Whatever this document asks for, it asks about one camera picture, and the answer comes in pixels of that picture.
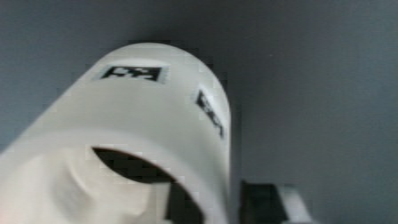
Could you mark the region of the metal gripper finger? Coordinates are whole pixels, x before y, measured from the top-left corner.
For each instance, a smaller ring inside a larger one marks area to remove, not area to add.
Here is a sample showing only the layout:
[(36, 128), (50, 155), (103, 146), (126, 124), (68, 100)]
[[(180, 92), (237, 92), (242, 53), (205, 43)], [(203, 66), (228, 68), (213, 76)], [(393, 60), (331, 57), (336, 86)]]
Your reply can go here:
[(242, 183), (240, 224), (313, 224), (299, 190), (292, 185)]

